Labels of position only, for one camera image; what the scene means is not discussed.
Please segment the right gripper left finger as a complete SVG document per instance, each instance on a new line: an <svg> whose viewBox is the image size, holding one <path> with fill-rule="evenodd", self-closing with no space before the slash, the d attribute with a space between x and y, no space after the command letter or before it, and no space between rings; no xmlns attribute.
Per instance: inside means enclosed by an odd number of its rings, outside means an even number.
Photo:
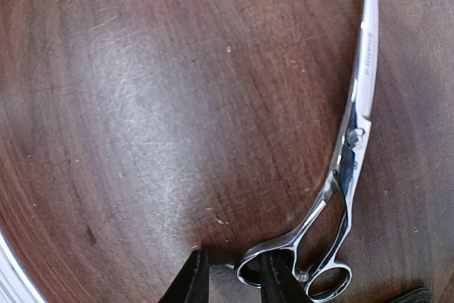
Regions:
<svg viewBox="0 0 454 303"><path fill-rule="evenodd" d="M208 303L209 255L193 250L159 303Z"/></svg>

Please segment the silver straight scissors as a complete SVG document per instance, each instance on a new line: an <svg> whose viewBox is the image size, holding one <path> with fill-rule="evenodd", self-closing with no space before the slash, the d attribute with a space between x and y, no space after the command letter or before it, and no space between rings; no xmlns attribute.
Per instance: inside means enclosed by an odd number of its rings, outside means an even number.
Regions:
<svg viewBox="0 0 454 303"><path fill-rule="evenodd" d="M273 251L286 254L291 276L303 285L311 302L328 302L342 294L352 280L349 265L336 256L352 228L352 210L365 153L370 138L370 120L375 93L379 51L379 0L363 0L362 18L347 102L340 123L326 179L304 219L291 231L263 241L245 252L235 267L244 285L262 288L260 275L250 264ZM311 225L335 194L343 200L343 216L336 236L322 259L307 271L297 267L298 247Z"/></svg>

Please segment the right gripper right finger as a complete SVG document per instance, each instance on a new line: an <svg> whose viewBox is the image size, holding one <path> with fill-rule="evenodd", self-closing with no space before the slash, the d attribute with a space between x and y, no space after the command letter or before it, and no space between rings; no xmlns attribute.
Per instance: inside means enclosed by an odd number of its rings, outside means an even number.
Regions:
<svg viewBox="0 0 454 303"><path fill-rule="evenodd" d="M264 303L311 302L279 251L260 256L260 296Z"/></svg>

